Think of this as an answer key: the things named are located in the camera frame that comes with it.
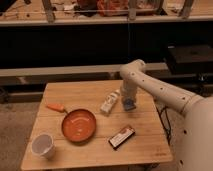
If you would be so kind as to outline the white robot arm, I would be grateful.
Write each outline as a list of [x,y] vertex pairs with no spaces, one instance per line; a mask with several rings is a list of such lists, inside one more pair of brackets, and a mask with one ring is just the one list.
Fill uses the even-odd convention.
[[143,60],[120,68],[123,108],[136,108],[137,88],[141,88],[185,117],[178,171],[213,171],[213,97],[155,79],[145,73]]

